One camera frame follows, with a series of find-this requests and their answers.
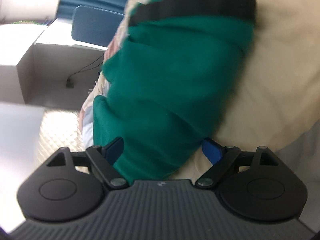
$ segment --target black wire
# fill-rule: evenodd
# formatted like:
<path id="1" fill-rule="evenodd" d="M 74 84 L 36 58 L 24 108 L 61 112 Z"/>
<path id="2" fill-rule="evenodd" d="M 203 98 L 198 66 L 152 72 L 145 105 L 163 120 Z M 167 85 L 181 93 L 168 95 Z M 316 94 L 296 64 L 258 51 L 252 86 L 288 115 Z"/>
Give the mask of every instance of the black wire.
<path id="1" fill-rule="evenodd" d="M 103 64 L 103 62 L 101 62 L 101 63 L 100 63 L 98 66 L 96 66 L 96 67 L 85 69 L 85 70 L 83 70 L 83 71 L 80 71 L 79 73 L 82 73 L 82 72 L 86 72 L 86 71 L 88 71 L 88 70 L 95 69 L 95 68 L 101 66 L 102 64 Z"/>
<path id="2" fill-rule="evenodd" d="M 103 57 L 103 55 L 104 54 L 102 54 L 99 58 L 97 58 L 94 62 L 92 62 L 92 63 L 90 63 L 89 65 L 87 65 L 87 66 L 85 66 L 85 67 L 83 67 L 82 69 L 80 69 L 79 71 L 77 71 L 77 72 L 74 72 L 73 74 L 71 74 L 69 77 L 68 77 L 68 79 L 70 79 L 73 75 L 75 75 L 75 74 L 78 74 L 78 73 L 81 73 L 81 72 L 85 72 L 85 71 L 88 71 L 88 70 L 92 70 L 92 69 L 94 69 L 94 68 L 97 68 L 97 67 L 99 67 L 102 63 L 100 63 L 99 65 L 97 65 L 96 67 L 93 67 L 93 68 L 89 68 L 89 69 L 86 69 L 86 70 L 84 70 L 86 67 L 89 67 L 90 65 L 92 65 L 93 63 L 95 63 L 95 62 L 97 62 L 99 59 L 101 59 L 102 57 Z"/>

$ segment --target circular pad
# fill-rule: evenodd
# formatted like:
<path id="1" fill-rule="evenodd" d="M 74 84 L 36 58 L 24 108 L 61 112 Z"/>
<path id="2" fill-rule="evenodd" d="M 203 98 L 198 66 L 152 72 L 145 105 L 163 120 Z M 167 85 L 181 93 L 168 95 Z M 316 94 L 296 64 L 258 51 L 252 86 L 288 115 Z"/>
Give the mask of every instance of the circular pad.
<path id="1" fill-rule="evenodd" d="M 40 188 L 40 194 L 48 200 L 64 200 L 76 193 L 77 187 L 68 179 L 54 179 Z"/>
<path id="2" fill-rule="evenodd" d="M 284 193 L 284 186 L 274 179 L 255 179 L 249 182 L 247 190 L 260 199 L 275 199 Z"/>

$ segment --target green fabric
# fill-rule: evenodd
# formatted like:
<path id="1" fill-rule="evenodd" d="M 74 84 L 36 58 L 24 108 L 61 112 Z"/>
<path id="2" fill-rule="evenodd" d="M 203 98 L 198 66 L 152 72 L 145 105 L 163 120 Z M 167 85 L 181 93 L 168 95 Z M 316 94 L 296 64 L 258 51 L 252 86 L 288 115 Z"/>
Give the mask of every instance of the green fabric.
<path id="1" fill-rule="evenodd" d="M 217 127 L 253 23 L 231 17 L 175 17 L 129 27 L 103 65 L 107 97 L 93 102 L 93 139 L 124 139 L 114 167 L 134 179 L 165 179 Z"/>

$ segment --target beige fabric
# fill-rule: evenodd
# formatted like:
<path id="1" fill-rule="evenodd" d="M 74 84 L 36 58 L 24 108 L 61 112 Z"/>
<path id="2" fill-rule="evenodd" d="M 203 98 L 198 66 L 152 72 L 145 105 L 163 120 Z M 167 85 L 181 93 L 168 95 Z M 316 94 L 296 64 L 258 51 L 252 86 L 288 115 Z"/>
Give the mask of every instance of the beige fabric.
<path id="1" fill-rule="evenodd" d="M 213 139 L 279 150 L 320 118 L 320 0 L 257 0 L 257 28 L 239 84 Z M 211 167 L 198 150 L 172 178 Z"/>

